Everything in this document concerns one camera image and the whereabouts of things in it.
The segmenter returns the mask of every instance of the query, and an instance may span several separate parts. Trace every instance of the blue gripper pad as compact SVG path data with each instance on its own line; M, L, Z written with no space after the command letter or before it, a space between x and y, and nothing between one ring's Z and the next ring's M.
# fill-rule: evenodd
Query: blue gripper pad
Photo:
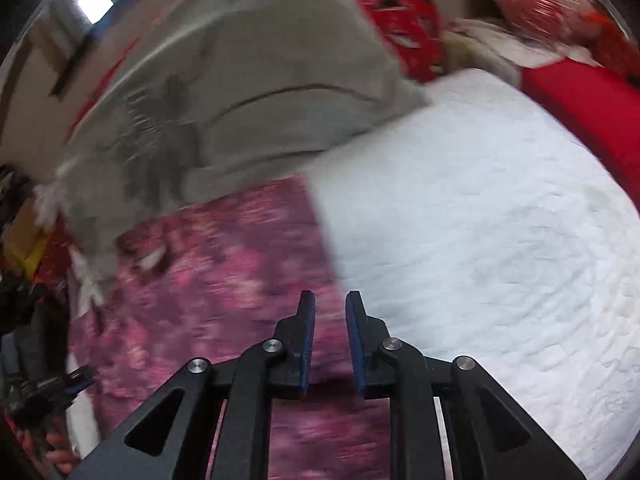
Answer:
M300 389L303 395L309 387L309 375L311 373L311 354L314 349L314 328L316 325L316 297L312 292L303 291L298 303L296 316L302 314L302 322L305 329L305 339L300 354Z
M378 345L389 337L389 332L384 321L367 316L357 290L347 294L344 309L356 388L361 396L372 398L377 388L393 378L393 370L386 370L375 356Z
M354 301L351 299L352 294L360 296L359 292L350 292L347 294L345 300L344 310L345 318L347 320L347 334L349 335L349 348L351 350L351 366L353 366L353 379L356 383L356 388L361 396L364 396L364 390L367 387L367 383L364 377L364 348L362 346L362 340L360 338L360 330L358 329L358 323L356 322L356 312L353 306Z
M298 399L306 395L315 322L316 297L310 290L303 290L296 315L281 319L276 326L273 336L282 341L287 354L284 362L272 370L270 384L278 389L282 398Z

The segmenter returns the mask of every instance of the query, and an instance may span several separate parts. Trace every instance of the cushion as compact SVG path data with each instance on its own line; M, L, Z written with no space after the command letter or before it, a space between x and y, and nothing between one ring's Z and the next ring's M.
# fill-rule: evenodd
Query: cushion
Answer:
M524 70L522 91L578 137L640 207L640 91L570 60Z
M352 0L183 0L82 120L58 176L92 267L113 240L426 104Z

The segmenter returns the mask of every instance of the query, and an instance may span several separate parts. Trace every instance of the red patterned cloth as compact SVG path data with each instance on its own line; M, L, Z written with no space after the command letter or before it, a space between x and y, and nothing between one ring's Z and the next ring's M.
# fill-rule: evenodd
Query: red patterned cloth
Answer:
M88 392L103 436L189 359L225 361L269 338L309 289L316 294L310 397L274 407L270 476L388 476L388 407L355 395L344 291L301 179L190 206L119 241L128 257L115 293L70 329L78 363L97 370ZM159 244L168 267L138 270L134 260Z
M440 15L431 0L357 0L404 62L406 74L418 81L434 79L439 65Z
M33 281L44 283L51 292L60 292L66 283L66 272L71 267L69 246L73 243L65 221L62 216L58 217Z

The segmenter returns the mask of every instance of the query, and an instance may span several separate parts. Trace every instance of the metal pivot screw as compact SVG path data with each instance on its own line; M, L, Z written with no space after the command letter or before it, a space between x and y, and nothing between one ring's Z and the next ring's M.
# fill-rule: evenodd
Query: metal pivot screw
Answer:
M208 366L209 363L207 363L204 359L200 359L198 357L189 361L189 365L187 366L187 368L192 374L201 374L204 370L207 369Z
M476 366L476 362L471 357L467 357L466 355L457 358L456 364L461 370L471 370Z
M402 346L402 341L400 341L397 337L387 337L382 342L382 346L387 350L399 350Z
M267 341L262 343L262 348L264 348L265 352L273 353L282 348L282 343L277 339L267 339Z

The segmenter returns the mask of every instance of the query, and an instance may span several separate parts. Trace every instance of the red fabric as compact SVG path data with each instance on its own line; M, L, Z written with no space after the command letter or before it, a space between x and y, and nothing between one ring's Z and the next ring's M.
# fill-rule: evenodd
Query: red fabric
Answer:
M431 0L357 0L418 81L434 79L441 58L440 15Z
M620 28L599 12L588 14L588 19L602 27L591 47L593 59L620 77L640 76L640 51L624 37Z
M59 291L66 283L66 272L71 267L68 247L73 243L73 238L66 232L65 221L59 216L33 281L43 283L52 292Z
M69 140L71 140L71 137L73 137L76 127L78 127L78 124L80 124L80 121L82 121L84 116L89 113L89 110L91 110L91 108L94 107L94 105L98 102L98 99L100 99L102 94L104 94L105 90L109 86L109 83L111 82L111 79L113 79L113 76L115 75L116 71L120 68L120 65L122 64L122 62L125 59L127 59L129 52L138 44L139 40L140 38L136 38L129 44L129 46L122 53L122 56L120 56L120 58L114 63L114 65L107 70L106 74L102 76L102 78L100 79L100 81L98 82L94 90L89 94L89 97L85 99L85 101L82 103L82 106L80 107L80 109L78 110L78 113L76 114L76 118L74 119L74 122L71 124L71 127L69 128L69 131L66 134L65 142L69 142Z
M578 137L640 209L640 91L570 60L523 70L522 91Z

